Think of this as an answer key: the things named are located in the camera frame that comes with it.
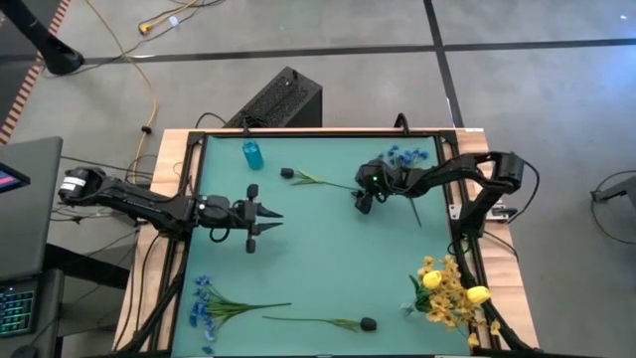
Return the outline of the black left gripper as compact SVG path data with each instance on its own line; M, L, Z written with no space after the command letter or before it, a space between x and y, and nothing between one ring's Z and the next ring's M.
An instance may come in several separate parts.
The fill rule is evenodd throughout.
M245 251L253 254L256 248L254 236L261 235L264 231L281 226L281 223L261 223L256 224L256 215L264 218L282 218L281 214L266 209L261 203L256 203L254 199L258 195L258 185L249 184L246 189L246 198L238 200L233 204L233 208L241 218L242 225L247 230Z

